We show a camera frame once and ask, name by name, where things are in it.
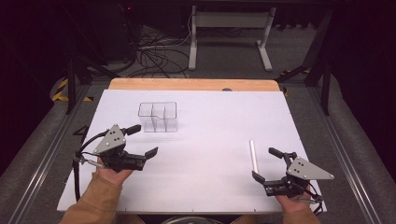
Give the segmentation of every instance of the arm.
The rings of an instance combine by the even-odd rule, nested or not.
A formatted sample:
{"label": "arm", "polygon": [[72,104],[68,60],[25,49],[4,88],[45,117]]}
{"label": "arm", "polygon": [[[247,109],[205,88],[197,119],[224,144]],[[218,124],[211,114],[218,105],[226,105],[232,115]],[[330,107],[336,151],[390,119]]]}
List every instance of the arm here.
{"label": "arm", "polygon": [[116,214],[123,181],[132,173],[123,170],[97,168],[87,190],[77,203],[70,206],[61,224],[109,224]]}
{"label": "arm", "polygon": [[[307,193],[301,196],[302,199],[310,199]],[[298,198],[288,198],[283,195],[276,196],[282,205],[283,224],[320,224],[318,218],[309,207],[309,203],[302,203]]]}

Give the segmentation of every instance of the wooden table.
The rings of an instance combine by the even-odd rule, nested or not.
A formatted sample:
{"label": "wooden table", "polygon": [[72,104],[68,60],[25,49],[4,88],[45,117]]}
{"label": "wooden table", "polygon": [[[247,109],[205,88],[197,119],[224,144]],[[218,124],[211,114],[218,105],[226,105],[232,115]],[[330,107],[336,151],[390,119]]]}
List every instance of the wooden table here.
{"label": "wooden table", "polygon": [[273,80],[200,78],[114,78],[110,90],[153,91],[280,91]]}

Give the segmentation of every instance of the metal rail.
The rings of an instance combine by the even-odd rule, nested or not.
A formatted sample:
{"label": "metal rail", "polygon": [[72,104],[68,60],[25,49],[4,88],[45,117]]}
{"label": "metal rail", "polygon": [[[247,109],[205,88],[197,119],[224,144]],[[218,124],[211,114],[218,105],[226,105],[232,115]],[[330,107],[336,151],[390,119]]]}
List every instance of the metal rail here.
{"label": "metal rail", "polygon": [[363,212],[363,215],[366,218],[367,223],[370,224],[382,223],[381,220],[379,219],[377,212],[375,211],[375,208],[370,200],[369,195],[367,194],[366,189],[364,188],[361,182],[361,178],[356,172],[352,164],[352,161],[348,157],[347,151],[341,142],[341,139],[339,138],[336,130],[332,125],[332,121],[330,120],[330,117],[324,114],[320,106],[320,97],[318,95],[318,92],[315,90],[315,88],[308,88],[308,92],[311,99],[315,103],[316,109],[318,110],[318,113],[320,114],[322,121],[326,125],[328,134],[332,139],[332,145],[334,148],[335,155],[337,156],[337,159],[339,160],[341,167],[344,170],[346,179],[349,182],[349,185],[353,193],[355,194],[355,197],[358,201],[359,206],[361,207],[361,211]]}
{"label": "metal rail", "polygon": [[58,154],[58,151],[64,140],[64,134],[70,122],[72,121],[73,117],[75,116],[78,107],[81,105],[81,102],[83,101],[84,96],[86,95],[88,89],[89,86],[81,86],[81,89],[78,91],[78,100],[76,106],[73,108],[70,114],[64,115],[64,119],[62,121],[62,124],[58,132],[56,133],[54,139],[52,140],[49,149],[47,150],[45,156],[43,157],[43,160],[40,162],[38,168],[33,174],[33,177],[30,180],[29,185],[26,188],[26,191],[23,193],[23,196],[21,197],[21,200],[18,203],[11,218],[9,219],[8,224],[22,223],[23,220],[25,219],[33,201],[35,200],[35,196],[39,192],[50,170],[50,167],[53,164],[56,155]]}

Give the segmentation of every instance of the transparent acrylic box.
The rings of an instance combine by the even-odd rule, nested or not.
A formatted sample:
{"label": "transparent acrylic box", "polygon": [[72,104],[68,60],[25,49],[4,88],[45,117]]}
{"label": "transparent acrylic box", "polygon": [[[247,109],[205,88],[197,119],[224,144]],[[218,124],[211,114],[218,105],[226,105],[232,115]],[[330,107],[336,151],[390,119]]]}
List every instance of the transparent acrylic box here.
{"label": "transparent acrylic box", "polygon": [[139,118],[145,133],[177,132],[177,104],[175,102],[141,103]]}

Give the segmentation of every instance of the white metal stand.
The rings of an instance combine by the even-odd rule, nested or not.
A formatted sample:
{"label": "white metal stand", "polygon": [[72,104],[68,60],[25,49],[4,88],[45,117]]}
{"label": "white metal stand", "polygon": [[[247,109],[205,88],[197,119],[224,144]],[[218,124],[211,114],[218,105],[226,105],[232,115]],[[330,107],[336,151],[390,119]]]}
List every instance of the white metal stand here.
{"label": "white metal stand", "polygon": [[271,30],[276,9],[271,8],[269,12],[262,13],[240,13],[240,12],[201,12],[192,7],[191,13],[191,48],[189,69],[194,70],[197,56],[197,27],[241,27],[241,28],[264,28],[262,40],[257,41],[257,46],[262,56],[265,71],[272,71],[272,65],[268,58],[265,44]]}

